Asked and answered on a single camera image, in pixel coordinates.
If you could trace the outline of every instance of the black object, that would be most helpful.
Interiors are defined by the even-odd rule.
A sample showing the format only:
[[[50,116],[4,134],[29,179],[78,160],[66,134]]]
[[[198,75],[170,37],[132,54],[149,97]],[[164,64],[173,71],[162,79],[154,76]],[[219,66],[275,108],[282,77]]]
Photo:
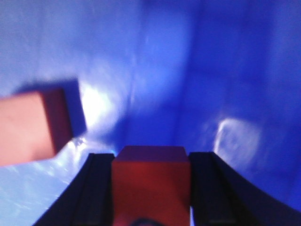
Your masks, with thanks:
[[[215,153],[190,153],[196,226],[300,226],[301,213],[248,182]]]
[[[244,179],[215,153],[211,153],[222,179],[263,226],[301,226],[301,213],[274,199]]]
[[[110,226],[113,154],[90,154],[74,180],[35,226]]]
[[[140,218],[135,220],[130,226],[164,226],[164,225],[152,219]]]

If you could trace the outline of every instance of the blue surface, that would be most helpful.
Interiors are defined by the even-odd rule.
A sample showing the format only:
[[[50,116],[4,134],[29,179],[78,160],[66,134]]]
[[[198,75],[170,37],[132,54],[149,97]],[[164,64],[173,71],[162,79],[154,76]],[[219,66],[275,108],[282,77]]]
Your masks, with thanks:
[[[215,151],[301,211],[300,12],[299,1],[1,1],[0,95],[78,81],[87,131],[52,160],[0,168],[0,225],[31,225],[89,152],[124,145]]]

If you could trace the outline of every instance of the red cube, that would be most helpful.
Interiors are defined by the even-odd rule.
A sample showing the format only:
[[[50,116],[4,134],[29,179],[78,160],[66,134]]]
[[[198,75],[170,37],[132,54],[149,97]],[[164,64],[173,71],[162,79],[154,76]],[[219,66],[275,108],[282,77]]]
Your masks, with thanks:
[[[51,158],[71,138],[63,90],[0,100],[0,165]]]
[[[126,146],[112,162],[114,226],[147,218],[190,225],[190,162],[183,147]]]

